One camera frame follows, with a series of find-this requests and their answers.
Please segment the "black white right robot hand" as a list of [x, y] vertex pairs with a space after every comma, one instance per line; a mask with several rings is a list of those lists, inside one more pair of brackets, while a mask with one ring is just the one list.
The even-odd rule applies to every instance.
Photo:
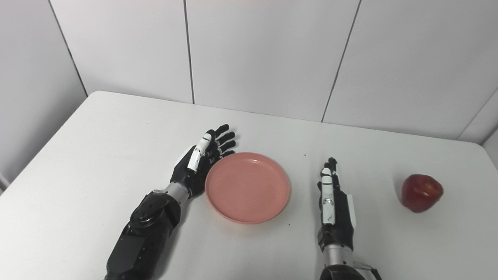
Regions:
[[354, 250], [354, 208], [350, 205], [352, 198], [341, 189], [337, 163], [335, 158], [328, 158], [317, 183], [321, 220], [317, 240], [322, 252], [332, 244]]

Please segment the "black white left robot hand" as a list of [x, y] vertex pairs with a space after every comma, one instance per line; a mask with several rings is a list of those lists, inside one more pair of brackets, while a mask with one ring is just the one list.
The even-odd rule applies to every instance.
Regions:
[[235, 132], [229, 124], [208, 130], [197, 145], [187, 149], [176, 163], [170, 182], [179, 183], [189, 192], [189, 197], [199, 195], [211, 168], [221, 159], [235, 153]]

